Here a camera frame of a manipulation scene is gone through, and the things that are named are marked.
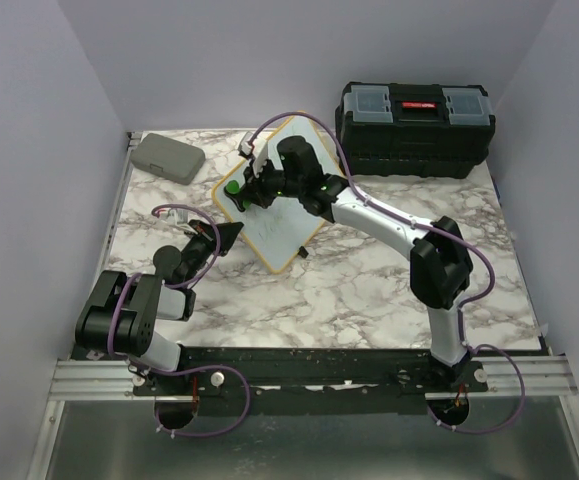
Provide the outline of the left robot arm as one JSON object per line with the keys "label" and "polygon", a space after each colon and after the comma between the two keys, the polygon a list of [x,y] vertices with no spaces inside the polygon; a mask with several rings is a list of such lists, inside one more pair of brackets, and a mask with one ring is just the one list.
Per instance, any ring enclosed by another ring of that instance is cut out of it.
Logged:
{"label": "left robot arm", "polygon": [[183,393],[191,380],[183,346],[156,333],[155,323],[190,319],[196,301],[192,285],[211,259],[229,252],[242,229],[241,222],[211,226],[192,220],[186,245],[155,252],[154,273],[103,271],[77,320],[76,345],[157,370],[156,382],[166,393]]}

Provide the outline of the yellow framed whiteboard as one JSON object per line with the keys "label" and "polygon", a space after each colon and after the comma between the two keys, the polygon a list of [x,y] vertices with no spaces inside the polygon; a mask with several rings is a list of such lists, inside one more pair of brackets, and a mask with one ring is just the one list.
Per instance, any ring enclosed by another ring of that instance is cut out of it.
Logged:
{"label": "yellow framed whiteboard", "polygon": [[[282,164],[276,146],[280,140],[294,135],[304,137],[312,145],[324,172],[344,174],[331,136],[303,116],[288,117],[273,132],[261,133],[255,140],[255,152],[266,153],[274,167],[280,169]],[[247,165],[248,161],[240,157],[236,166],[213,187],[212,199],[229,221],[243,224],[240,236],[266,268],[272,273],[280,273],[325,225],[325,220],[310,215],[292,198],[278,198],[267,209],[251,205],[244,212],[238,211],[235,203],[227,198],[225,187],[231,181],[243,186]]]}

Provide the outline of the green whiteboard eraser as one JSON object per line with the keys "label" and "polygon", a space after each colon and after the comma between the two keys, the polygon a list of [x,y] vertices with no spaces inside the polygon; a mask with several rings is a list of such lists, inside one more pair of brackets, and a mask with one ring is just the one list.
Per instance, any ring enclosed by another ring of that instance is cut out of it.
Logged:
{"label": "green whiteboard eraser", "polygon": [[247,192],[236,180],[228,181],[223,188],[223,192],[234,203],[239,212],[245,212],[251,205]]}

